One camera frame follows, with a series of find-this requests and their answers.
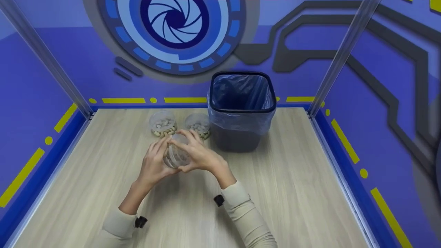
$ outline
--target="container of peanuts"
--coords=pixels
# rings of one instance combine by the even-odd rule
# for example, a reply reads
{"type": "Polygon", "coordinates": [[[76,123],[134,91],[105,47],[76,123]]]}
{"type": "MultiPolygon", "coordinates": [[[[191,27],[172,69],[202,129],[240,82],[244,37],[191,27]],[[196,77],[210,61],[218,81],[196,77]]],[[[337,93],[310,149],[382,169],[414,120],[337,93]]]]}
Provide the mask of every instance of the container of peanuts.
{"type": "MultiPolygon", "coordinates": [[[[181,143],[188,144],[188,140],[182,134],[174,134],[172,139],[181,143]]],[[[177,169],[179,166],[186,166],[190,163],[188,153],[173,144],[169,144],[164,154],[164,163],[166,166],[177,169]]]]}
{"type": "Polygon", "coordinates": [[[175,134],[178,126],[173,113],[165,110],[154,113],[150,117],[149,128],[156,137],[164,138],[175,134]]]}
{"type": "Polygon", "coordinates": [[[203,113],[193,113],[185,119],[185,128],[194,130],[202,140],[210,136],[210,121],[208,115],[203,113]]]}

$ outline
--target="plastic bag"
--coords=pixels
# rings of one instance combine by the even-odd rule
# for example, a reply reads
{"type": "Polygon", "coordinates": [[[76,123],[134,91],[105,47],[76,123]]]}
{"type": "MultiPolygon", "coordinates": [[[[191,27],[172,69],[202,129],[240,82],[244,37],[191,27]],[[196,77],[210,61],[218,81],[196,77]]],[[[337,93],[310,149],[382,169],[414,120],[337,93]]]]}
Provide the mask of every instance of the plastic bag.
{"type": "Polygon", "coordinates": [[[219,72],[208,92],[210,123],[223,129],[264,135],[276,112],[269,76],[260,72],[219,72]]]}

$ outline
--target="trash can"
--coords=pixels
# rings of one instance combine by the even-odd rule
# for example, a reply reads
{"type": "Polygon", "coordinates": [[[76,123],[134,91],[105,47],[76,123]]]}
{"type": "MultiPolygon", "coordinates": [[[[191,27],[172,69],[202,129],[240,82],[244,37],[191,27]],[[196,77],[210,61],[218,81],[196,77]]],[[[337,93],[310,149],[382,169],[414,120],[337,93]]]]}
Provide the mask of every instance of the trash can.
{"type": "Polygon", "coordinates": [[[207,99],[211,139],[223,151],[255,150],[276,112],[271,79],[257,71],[214,74],[207,99]]]}

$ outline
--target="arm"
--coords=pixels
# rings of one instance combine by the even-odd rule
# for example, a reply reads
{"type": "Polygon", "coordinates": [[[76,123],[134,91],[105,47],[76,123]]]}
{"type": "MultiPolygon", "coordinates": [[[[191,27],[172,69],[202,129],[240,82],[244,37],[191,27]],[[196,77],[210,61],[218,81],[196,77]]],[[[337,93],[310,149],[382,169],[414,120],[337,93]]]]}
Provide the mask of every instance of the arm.
{"type": "Polygon", "coordinates": [[[212,174],[225,199],[224,208],[247,248],[276,248],[277,243],[265,220],[228,166],[217,166],[212,174]]]}
{"type": "Polygon", "coordinates": [[[251,201],[250,195],[234,177],[228,163],[219,154],[205,147],[193,130],[179,130],[178,133],[188,139],[188,144],[176,140],[169,142],[188,152],[191,157],[190,164],[178,169],[184,173],[194,169],[211,172],[219,182],[225,199],[224,207],[247,248],[276,248],[277,243],[265,220],[251,201]]]}
{"type": "Polygon", "coordinates": [[[151,187],[142,188],[137,182],[118,208],[112,209],[106,217],[99,234],[94,238],[91,248],[127,247],[135,231],[136,212],[151,187]]]}
{"type": "Polygon", "coordinates": [[[132,183],[121,205],[109,212],[90,248],[126,248],[130,244],[135,231],[136,212],[142,200],[162,178],[179,172],[163,162],[168,140],[170,137],[164,137],[150,145],[142,160],[138,178],[132,183]]]}

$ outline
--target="yellow stripe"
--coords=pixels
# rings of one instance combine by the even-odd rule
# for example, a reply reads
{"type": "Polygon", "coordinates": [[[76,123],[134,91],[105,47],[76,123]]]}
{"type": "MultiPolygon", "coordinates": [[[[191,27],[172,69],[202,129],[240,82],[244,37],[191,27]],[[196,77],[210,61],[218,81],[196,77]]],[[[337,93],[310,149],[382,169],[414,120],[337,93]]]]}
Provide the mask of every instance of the yellow stripe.
{"type": "Polygon", "coordinates": [[[333,119],[331,121],[331,125],[334,128],[337,136],[340,138],[340,141],[342,142],[344,148],[346,149],[349,156],[351,157],[352,162],[354,162],[354,164],[358,163],[360,161],[359,157],[355,153],[354,149],[352,148],[351,144],[349,143],[349,140],[346,138],[346,136],[344,135],[343,131],[341,130],[340,126],[338,125],[338,123],[335,119],[333,119]]]}
{"type": "Polygon", "coordinates": [[[287,102],[310,102],[314,101],[315,97],[287,97],[287,102]]]}
{"type": "Polygon", "coordinates": [[[69,109],[64,113],[63,117],[61,117],[61,119],[55,125],[54,129],[57,133],[61,132],[61,130],[64,128],[64,125],[66,125],[66,123],[69,121],[76,110],[77,105],[75,103],[72,103],[69,109]]]}
{"type": "Polygon", "coordinates": [[[146,103],[144,98],[103,98],[103,103],[146,103]]]}
{"type": "Polygon", "coordinates": [[[386,218],[386,221],[389,223],[390,228],[392,229],[401,246],[403,248],[411,248],[412,244],[407,239],[406,234],[403,232],[401,226],[396,221],[395,217],[393,216],[391,210],[387,206],[378,189],[374,188],[370,191],[370,193],[374,197],[374,200],[377,202],[378,207],[386,218]]]}
{"type": "Polygon", "coordinates": [[[20,188],[20,186],[23,184],[25,179],[28,177],[30,172],[34,169],[34,167],[37,165],[38,161],[40,161],[40,158],[43,157],[44,154],[45,151],[43,151],[41,148],[38,148],[37,151],[35,151],[29,161],[25,164],[25,167],[23,167],[23,169],[20,171],[17,177],[15,177],[15,179],[12,181],[6,191],[2,194],[2,196],[0,196],[0,207],[6,207],[7,203],[12,199],[14,194],[17,192],[17,190],[20,188]]]}
{"type": "Polygon", "coordinates": [[[441,13],[441,0],[430,0],[430,8],[441,13]]]}
{"type": "Polygon", "coordinates": [[[207,98],[164,98],[165,103],[206,103],[207,98]]]}

